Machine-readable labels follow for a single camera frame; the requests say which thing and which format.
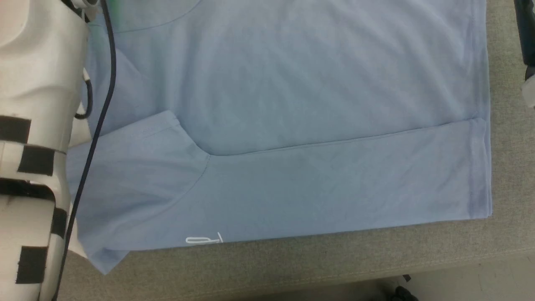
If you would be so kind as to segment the light blue t-shirt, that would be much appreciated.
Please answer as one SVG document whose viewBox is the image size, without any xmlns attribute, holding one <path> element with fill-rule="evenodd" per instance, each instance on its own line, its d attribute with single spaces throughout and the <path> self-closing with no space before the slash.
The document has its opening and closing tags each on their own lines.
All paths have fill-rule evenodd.
<svg viewBox="0 0 535 301">
<path fill-rule="evenodd" d="M 492 214 L 486 0 L 107 0 L 78 241 L 131 251 Z"/>
</svg>

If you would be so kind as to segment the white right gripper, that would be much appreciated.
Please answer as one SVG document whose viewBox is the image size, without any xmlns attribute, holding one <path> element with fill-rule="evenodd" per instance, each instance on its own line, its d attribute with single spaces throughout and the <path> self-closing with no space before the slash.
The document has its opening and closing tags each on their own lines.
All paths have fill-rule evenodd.
<svg viewBox="0 0 535 301">
<path fill-rule="evenodd" d="M 535 109 L 535 1 L 514 0 L 520 49 L 527 69 L 520 93 L 527 107 Z"/>
</svg>

